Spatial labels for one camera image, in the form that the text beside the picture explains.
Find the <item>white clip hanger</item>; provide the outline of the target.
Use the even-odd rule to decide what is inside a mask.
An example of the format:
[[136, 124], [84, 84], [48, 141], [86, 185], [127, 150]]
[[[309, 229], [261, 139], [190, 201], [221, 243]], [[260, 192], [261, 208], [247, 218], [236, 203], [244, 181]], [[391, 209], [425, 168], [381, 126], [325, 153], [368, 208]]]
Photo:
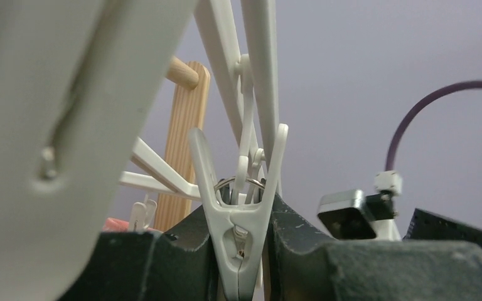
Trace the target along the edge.
[[[201, 203], [227, 300], [251, 300], [288, 127], [276, 4], [0, 1], [0, 300], [58, 300], [90, 261], [119, 185]], [[195, 182], [165, 160], [174, 90], [211, 75]]]

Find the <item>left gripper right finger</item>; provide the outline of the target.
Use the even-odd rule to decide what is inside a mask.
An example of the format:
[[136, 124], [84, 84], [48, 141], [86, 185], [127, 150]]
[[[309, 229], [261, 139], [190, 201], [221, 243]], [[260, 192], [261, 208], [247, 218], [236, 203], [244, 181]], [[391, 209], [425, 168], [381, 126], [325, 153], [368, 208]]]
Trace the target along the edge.
[[339, 241], [276, 196], [271, 300], [482, 300], [482, 248], [463, 241]]

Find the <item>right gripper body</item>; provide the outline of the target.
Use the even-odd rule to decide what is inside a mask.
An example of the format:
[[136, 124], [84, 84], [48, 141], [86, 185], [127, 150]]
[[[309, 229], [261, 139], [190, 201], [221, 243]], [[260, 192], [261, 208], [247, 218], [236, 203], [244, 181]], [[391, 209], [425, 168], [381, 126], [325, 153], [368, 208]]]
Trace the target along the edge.
[[482, 229], [416, 208], [403, 239], [468, 241], [482, 248]]

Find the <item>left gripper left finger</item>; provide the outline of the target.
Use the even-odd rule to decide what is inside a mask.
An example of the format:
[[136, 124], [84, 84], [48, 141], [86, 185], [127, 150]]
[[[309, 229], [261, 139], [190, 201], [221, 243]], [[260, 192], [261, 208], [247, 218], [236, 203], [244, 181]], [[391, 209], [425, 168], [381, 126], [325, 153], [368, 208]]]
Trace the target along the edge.
[[61, 300], [216, 300], [218, 267], [202, 207], [165, 233], [103, 232]]

